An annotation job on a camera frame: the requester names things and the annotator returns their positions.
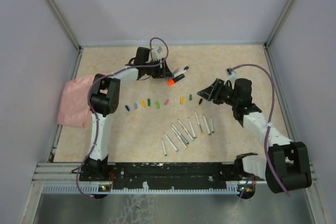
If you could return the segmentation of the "orange highlighter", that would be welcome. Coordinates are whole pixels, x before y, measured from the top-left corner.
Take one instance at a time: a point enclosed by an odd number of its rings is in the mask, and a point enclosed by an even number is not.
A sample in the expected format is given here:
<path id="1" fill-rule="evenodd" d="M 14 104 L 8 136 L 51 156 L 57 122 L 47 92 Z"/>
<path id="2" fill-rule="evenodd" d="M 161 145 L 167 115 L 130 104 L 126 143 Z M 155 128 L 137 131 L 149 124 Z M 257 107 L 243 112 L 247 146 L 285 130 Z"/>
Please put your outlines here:
<path id="1" fill-rule="evenodd" d="M 182 80 L 183 78 L 185 78 L 185 75 L 184 74 L 180 74 L 178 75 L 177 77 L 174 77 L 170 80 L 167 81 L 167 85 L 168 86 L 172 86 L 173 84 L 179 82 L 180 80 Z"/>

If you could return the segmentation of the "black capped white marker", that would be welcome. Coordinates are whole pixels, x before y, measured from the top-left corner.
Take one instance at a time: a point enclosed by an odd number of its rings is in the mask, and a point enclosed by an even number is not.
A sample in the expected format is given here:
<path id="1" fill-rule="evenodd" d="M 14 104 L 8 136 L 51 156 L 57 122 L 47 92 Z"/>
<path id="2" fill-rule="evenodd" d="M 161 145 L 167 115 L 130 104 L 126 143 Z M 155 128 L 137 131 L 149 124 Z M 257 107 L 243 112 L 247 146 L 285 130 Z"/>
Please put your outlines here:
<path id="1" fill-rule="evenodd" d="M 212 116 L 210 117 L 210 125 L 211 125 L 211 133 L 214 133 L 215 130 L 214 130 L 214 122 L 213 122 Z"/>

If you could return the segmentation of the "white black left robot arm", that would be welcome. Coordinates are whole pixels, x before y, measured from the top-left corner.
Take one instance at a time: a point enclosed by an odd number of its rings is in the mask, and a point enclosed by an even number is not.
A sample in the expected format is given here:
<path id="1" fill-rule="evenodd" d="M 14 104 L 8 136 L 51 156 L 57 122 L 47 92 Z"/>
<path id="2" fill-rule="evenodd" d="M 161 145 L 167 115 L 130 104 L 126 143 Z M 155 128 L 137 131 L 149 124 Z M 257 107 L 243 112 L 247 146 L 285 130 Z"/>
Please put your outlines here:
<path id="1" fill-rule="evenodd" d="M 95 75 L 88 91 L 92 118 L 91 142 L 79 172 L 81 175 L 93 176 L 98 180 L 108 177 L 108 143 L 113 113 L 119 105 L 120 89 L 144 75 L 153 79 L 173 77 L 166 58 L 160 57 L 161 52 L 161 47 L 139 47 L 135 57 L 123 69 L 110 74 Z"/>

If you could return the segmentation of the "light green capped marker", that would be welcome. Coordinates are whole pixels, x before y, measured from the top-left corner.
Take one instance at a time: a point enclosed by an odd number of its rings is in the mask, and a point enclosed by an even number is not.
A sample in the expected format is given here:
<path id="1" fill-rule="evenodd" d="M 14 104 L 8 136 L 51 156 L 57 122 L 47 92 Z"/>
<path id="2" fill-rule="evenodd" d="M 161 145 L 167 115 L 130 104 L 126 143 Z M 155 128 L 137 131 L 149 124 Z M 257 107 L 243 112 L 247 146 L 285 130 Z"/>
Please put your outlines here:
<path id="1" fill-rule="evenodd" d="M 182 123 L 182 121 L 180 119 L 177 119 L 177 121 L 179 122 L 179 124 L 181 125 L 181 127 L 183 128 L 183 130 L 186 132 L 186 134 L 188 135 L 188 137 L 194 141 L 194 138 L 192 137 L 192 135 L 190 134 L 190 132 L 188 131 L 188 129 L 186 128 L 186 126 Z"/>

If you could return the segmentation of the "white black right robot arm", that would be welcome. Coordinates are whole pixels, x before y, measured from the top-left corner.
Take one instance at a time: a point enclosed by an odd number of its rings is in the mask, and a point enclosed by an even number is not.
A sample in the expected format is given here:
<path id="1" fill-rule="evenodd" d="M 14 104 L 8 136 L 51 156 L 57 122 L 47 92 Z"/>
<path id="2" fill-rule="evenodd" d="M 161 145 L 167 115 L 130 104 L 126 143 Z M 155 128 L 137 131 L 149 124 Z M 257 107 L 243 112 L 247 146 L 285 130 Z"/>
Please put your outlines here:
<path id="1" fill-rule="evenodd" d="M 282 135 L 253 103 L 252 82 L 238 78 L 234 82 L 216 79 L 197 92 L 203 100 L 232 107 L 233 117 L 263 145 L 265 157 L 255 154 L 237 157 L 235 175 L 242 180 L 252 174 L 265 180 L 277 194 L 308 188 L 312 185 L 308 149 L 303 142 L 294 142 Z"/>

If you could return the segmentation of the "pink capped marker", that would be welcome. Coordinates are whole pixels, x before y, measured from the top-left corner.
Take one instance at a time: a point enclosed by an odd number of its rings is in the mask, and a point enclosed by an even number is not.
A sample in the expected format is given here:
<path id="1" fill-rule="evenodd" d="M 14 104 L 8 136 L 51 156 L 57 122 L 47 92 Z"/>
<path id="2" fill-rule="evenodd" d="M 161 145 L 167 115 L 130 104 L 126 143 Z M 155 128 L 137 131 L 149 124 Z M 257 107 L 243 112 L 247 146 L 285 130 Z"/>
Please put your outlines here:
<path id="1" fill-rule="evenodd" d="M 190 118 L 188 118 L 188 123 L 189 123 L 190 129 L 191 129 L 191 132 L 192 132 L 192 137 L 195 140 L 197 138 L 197 136 L 195 134 L 195 131 L 194 131 L 194 128 L 193 128 L 193 125 L 192 125 L 192 121 L 191 121 Z"/>

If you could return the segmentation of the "dark green capped marker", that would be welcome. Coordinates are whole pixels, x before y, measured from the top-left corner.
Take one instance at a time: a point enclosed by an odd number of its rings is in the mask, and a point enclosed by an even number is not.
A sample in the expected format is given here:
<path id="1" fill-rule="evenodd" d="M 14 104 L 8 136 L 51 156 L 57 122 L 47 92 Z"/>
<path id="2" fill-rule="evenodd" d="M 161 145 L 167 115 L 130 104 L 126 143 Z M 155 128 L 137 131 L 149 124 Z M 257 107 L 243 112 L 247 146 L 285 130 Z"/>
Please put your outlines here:
<path id="1" fill-rule="evenodd" d="M 210 128 L 209 128 L 209 124 L 208 124 L 208 122 L 207 122 L 207 118 L 206 118 L 206 116 L 205 116 L 204 114 L 203 114 L 203 120 L 204 120 L 204 124 L 205 124 L 206 130 L 207 130 L 207 134 L 208 134 L 208 135 L 211 135 L 212 132 L 211 132 L 211 130 L 210 130 Z"/>

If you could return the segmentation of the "light green marker cap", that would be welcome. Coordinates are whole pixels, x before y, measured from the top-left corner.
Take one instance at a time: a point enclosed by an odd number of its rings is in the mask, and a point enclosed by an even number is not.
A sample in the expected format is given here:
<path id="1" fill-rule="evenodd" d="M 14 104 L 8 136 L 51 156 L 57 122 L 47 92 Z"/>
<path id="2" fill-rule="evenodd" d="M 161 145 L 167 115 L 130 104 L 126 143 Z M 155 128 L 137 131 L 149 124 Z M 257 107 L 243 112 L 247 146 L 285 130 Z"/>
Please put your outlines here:
<path id="1" fill-rule="evenodd" d="M 155 105 L 156 105 L 156 108 L 157 108 L 157 109 L 160 109 L 160 103 L 159 103 L 159 101 L 156 101 L 156 102 L 155 102 Z"/>

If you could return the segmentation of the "grey blue capped marker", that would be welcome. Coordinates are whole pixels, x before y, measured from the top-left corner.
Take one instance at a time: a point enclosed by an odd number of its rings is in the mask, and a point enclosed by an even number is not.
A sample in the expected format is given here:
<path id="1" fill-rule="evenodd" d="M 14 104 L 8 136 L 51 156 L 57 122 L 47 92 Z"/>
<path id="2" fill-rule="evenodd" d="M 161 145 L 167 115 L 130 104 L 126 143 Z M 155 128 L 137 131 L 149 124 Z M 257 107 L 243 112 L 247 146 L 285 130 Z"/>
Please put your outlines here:
<path id="1" fill-rule="evenodd" d="M 175 150 L 175 152 L 178 152 L 179 149 L 176 147 L 176 145 L 173 143 L 173 141 L 169 138 L 169 136 L 166 133 L 163 133 L 163 135 L 168 140 L 168 142 L 170 143 L 170 145 L 173 147 L 173 149 Z"/>

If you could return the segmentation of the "yellow capped white marker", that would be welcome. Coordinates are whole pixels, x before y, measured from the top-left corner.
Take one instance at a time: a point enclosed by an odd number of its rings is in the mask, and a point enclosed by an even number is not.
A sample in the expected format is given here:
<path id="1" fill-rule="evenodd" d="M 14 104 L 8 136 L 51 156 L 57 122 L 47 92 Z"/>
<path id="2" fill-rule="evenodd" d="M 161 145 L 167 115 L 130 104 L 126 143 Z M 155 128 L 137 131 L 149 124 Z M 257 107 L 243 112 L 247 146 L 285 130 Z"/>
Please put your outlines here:
<path id="1" fill-rule="evenodd" d="M 173 127 L 171 127 L 171 129 L 174 132 L 174 134 L 176 135 L 176 137 L 180 140 L 180 142 L 182 143 L 182 145 L 187 149 L 188 147 L 187 147 L 186 143 L 182 140 L 182 138 L 179 136 L 179 134 L 177 133 L 177 131 Z"/>

